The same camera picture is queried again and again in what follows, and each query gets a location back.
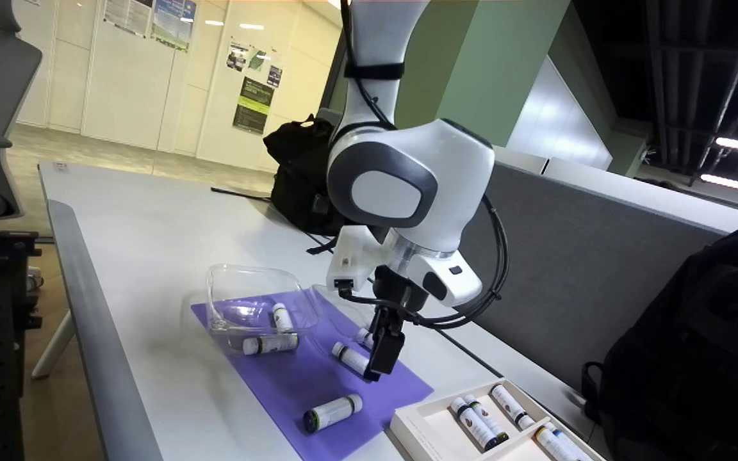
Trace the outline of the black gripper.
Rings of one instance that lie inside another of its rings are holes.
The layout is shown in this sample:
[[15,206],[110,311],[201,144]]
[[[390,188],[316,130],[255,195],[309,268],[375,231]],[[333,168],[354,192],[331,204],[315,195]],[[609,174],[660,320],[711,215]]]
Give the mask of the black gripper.
[[420,322],[420,309],[427,300],[427,292],[414,281],[395,273],[390,265],[379,265],[373,272],[370,284],[375,309],[369,322],[369,365],[364,377],[375,381],[381,373],[390,373],[400,359],[404,345],[404,336],[400,331],[390,331],[391,325],[406,320]]

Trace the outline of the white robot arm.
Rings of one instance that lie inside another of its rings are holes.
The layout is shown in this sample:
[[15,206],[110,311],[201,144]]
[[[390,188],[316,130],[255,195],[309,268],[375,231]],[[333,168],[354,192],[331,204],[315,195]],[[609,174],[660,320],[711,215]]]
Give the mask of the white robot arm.
[[338,297],[369,304],[369,361],[390,373],[406,322],[448,331],[496,300],[478,279],[461,233],[486,204],[495,147],[434,118],[402,128],[395,103],[409,35],[431,0],[338,0],[345,45],[345,109],[328,144],[325,188],[345,217],[328,265]]

